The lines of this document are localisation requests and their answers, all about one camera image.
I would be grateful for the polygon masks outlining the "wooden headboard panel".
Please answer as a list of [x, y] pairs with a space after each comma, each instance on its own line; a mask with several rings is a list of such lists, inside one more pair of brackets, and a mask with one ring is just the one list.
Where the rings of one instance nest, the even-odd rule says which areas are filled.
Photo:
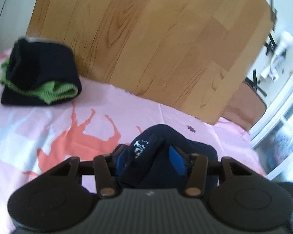
[[36, 0], [27, 35], [79, 73], [215, 124], [272, 28], [266, 0]]

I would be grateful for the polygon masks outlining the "pink bed sheet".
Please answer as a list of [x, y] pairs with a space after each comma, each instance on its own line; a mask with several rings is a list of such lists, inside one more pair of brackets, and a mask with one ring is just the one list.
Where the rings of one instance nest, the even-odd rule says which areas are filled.
[[[10, 50], [0, 54], [1, 64]], [[82, 92], [72, 102], [48, 107], [7, 107], [0, 84], [0, 233], [14, 226], [7, 212], [10, 195], [70, 156], [83, 161], [110, 153], [119, 144], [156, 124], [213, 146], [264, 175], [247, 131], [224, 118], [214, 125], [171, 107], [136, 97], [111, 85], [81, 79]]]

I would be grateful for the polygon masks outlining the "folded black green sweater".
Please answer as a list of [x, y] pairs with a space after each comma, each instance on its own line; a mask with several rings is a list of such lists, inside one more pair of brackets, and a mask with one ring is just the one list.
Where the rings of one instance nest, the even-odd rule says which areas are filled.
[[1, 71], [6, 106], [58, 105], [82, 91], [73, 52], [59, 43], [19, 39]]

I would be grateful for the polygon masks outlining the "brown mesh pillow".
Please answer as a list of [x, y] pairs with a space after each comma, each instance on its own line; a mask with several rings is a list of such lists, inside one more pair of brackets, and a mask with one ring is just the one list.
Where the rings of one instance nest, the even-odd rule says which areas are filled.
[[243, 82], [232, 95], [221, 117], [248, 132], [263, 117], [266, 109], [267, 106], [260, 96]]

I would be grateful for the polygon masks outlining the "navy reindeer pattern sweater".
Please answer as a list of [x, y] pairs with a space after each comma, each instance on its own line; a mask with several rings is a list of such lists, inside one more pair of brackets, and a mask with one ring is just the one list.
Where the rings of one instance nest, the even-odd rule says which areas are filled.
[[186, 154], [202, 154], [217, 161], [217, 151], [210, 145], [191, 141], [170, 126], [159, 124], [136, 137], [123, 154], [119, 182], [130, 189], [183, 189], [187, 178], [179, 176], [169, 161], [169, 146]]

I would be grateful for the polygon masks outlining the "white window frame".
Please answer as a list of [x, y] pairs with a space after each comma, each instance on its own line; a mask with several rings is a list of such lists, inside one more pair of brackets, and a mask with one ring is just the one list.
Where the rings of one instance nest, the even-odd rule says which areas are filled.
[[293, 176], [293, 73], [251, 130], [251, 144], [259, 154], [267, 178]]

